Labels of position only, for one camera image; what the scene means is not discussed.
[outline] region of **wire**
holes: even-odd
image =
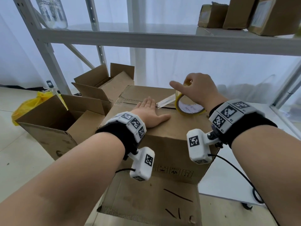
[[[218,157],[218,158],[220,158],[220,159],[222,159],[222,160],[224,160],[224,161],[226,161],[227,163],[229,163],[235,170],[237,170],[247,181],[248,181],[248,183],[253,187],[253,190],[252,190],[252,193],[253,193],[253,196],[254,196],[254,198],[255,198],[255,200],[257,201],[257,202],[259,202],[260,204],[264,204],[264,201],[263,201],[263,199],[262,199],[262,197],[260,196],[260,194],[258,193],[258,191],[256,190],[256,188],[255,188],[255,186],[253,185],[253,183],[239,170],[239,169],[237,169],[236,168],[236,166],[234,166],[232,163],[230,163],[227,159],[225,159],[225,158],[223,158],[223,157],[221,157],[221,156],[218,156],[218,155],[214,155],[214,154],[208,154],[208,156],[215,156],[215,157]],[[258,195],[259,195],[259,197],[260,197],[260,199],[261,200],[259,200],[258,199],[258,197],[256,196],[256,194],[255,194],[255,191],[258,193]],[[269,212],[271,213],[271,215],[273,216],[273,218],[274,218],[274,220],[276,221],[276,223],[277,223],[277,225],[278,226],[280,226],[280,224],[278,223],[278,221],[276,220],[276,218],[274,217],[274,215],[273,215],[273,213],[270,211],[270,209],[269,209],[269,207],[267,206],[267,205],[265,205],[267,208],[268,208],[268,210],[269,210]]]
[[[118,172],[120,172],[120,171],[136,171],[136,169],[133,169],[133,168],[123,168],[123,169],[120,169],[120,170],[116,171],[115,174],[118,173]]]

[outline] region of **white tile floor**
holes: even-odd
[[[0,87],[0,202],[53,162],[26,131],[11,122],[11,114],[36,92]],[[200,195],[203,226],[275,226],[270,213],[253,206]],[[146,225],[92,211],[85,226]]]

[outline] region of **small cardboard box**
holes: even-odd
[[[105,117],[99,99],[62,98],[69,110],[55,95],[16,120],[54,160],[94,135]]]
[[[258,35],[291,35],[301,20],[301,0],[259,0],[248,30]]]
[[[204,28],[222,28],[227,15],[228,5],[212,2],[202,5],[198,26]]]
[[[105,115],[128,85],[134,85],[135,67],[111,63],[109,77],[106,64],[102,64],[74,79],[72,83],[84,97],[102,102]]]
[[[230,0],[223,29],[246,29],[256,8],[256,0]]]
[[[130,111],[147,96],[157,102],[174,94],[173,89],[128,86],[120,95],[101,125],[116,114]],[[173,104],[157,114],[170,113],[171,119],[148,129],[139,148],[148,146],[155,152],[152,176],[139,182],[128,171],[115,175],[98,211],[154,225],[201,225],[198,183],[210,164],[198,165],[189,158],[186,134],[200,128],[211,131],[207,116],[183,116]],[[218,149],[210,146],[212,154]],[[122,161],[119,169],[130,168],[133,161]]]

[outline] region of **clear plastic container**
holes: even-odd
[[[36,0],[46,25],[51,29],[66,29],[67,18],[61,0]]]

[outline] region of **metal shelf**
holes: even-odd
[[[91,24],[83,24],[68,30],[40,29],[38,35],[45,43],[301,56],[300,38],[264,37],[243,30],[144,24],[132,32],[127,23],[101,22],[99,28],[92,31]]]

